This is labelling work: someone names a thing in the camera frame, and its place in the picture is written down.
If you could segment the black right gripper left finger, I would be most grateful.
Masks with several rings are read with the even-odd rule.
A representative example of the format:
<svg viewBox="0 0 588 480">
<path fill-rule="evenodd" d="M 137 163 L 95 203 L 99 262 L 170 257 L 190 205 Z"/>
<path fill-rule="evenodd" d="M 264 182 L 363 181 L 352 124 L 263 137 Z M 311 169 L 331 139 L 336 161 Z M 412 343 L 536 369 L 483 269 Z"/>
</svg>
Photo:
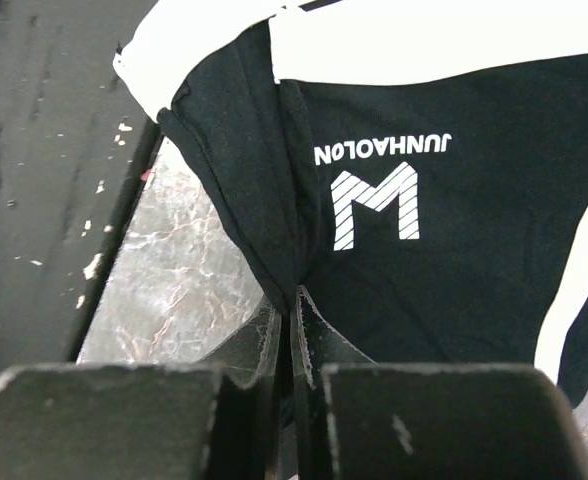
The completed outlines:
<svg viewBox="0 0 588 480">
<path fill-rule="evenodd" d="M 0 374 L 0 479 L 273 479 L 281 316 L 262 302 L 204 359 Z"/>
</svg>

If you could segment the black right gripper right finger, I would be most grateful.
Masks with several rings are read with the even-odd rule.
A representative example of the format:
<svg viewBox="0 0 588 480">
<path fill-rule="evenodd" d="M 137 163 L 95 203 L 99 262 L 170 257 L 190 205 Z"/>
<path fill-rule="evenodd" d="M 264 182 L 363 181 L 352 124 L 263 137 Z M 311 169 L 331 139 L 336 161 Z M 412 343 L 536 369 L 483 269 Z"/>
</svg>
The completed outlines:
<svg viewBox="0 0 588 480">
<path fill-rule="evenodd" d="M 588 479 L 567 399 L 530 366 L 377 363 L 305 289 L 291 355 L 303 479 Z"/>
</svg>

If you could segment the black white trimmed underwear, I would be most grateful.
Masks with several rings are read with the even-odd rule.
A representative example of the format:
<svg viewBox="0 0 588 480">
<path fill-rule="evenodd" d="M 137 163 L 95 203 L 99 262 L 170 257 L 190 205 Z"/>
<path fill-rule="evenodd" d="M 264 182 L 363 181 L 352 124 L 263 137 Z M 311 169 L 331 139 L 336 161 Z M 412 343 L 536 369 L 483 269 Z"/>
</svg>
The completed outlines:
<svg viewBox="0 0 588 480">
<path fill-rule="evenodd" d="M 588 391 L 588 1 L 161 1 L 113 67 L 270 302 Z"/>
</svg>

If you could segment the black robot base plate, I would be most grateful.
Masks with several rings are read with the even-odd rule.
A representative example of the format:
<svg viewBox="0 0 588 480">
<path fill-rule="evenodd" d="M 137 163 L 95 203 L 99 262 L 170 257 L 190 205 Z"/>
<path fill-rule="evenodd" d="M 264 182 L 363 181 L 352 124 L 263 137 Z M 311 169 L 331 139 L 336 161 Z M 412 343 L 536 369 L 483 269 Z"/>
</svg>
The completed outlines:
<svg viewBox="0 0 588 480">
<path fill-rule="evenodd" d="M 74 358 L 158 131 L 116 75 L 148 1 L 0 1 L 0 371 Z"/>
</svg>

